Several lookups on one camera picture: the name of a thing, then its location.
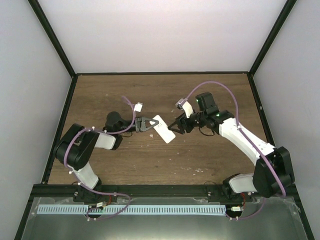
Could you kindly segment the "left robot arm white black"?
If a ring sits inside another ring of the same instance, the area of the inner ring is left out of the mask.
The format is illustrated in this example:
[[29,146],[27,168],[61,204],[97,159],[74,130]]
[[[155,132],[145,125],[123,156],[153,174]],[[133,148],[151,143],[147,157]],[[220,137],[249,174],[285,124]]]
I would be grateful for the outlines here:
[[97,202],[102,196],[102,181],[89,163],[93,150],[100,148],[115,151],[123,141],[122,133],[146,132],[159,123],[159,120],[147,117],[125,120],[118,112],[112,111],[106,116],[102,132],[74,123],[55,146],[53,154],[69,169],[70,174],[75,175],[80,186],[85,188],[85,197],[91,202]]

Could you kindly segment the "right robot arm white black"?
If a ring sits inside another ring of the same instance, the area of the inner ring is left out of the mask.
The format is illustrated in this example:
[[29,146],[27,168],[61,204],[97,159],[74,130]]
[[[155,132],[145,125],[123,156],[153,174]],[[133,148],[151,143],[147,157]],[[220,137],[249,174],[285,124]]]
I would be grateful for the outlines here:
[[201,93],[195,99],[198,112],[183,98],[175,104],[183,113],[168,129],[183,135],[195,128],[206,127],[213,135],[219,135],[233,143],[254,165],[252,173],[237,173],[223,181],[223,198],[232,202],[245,192],[258,193],[265,198],[275,195],[285,197],[286,188],[295,181],[289,151],[285,147],[277,148],[254,135],[231,112],[220,111],[211,93]]

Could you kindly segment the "white remote control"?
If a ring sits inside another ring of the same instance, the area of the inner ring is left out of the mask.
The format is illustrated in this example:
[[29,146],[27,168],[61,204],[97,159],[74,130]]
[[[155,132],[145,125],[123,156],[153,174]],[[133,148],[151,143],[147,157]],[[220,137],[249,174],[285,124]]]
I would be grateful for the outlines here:
[[152,118],[152,122],[154,121],[157,121],[156,125],[153,127],[154,130],[166,144],[169,144],[176,137],[176,135],[173,131],[169,130],[167,124],[159,115],[156,115]]

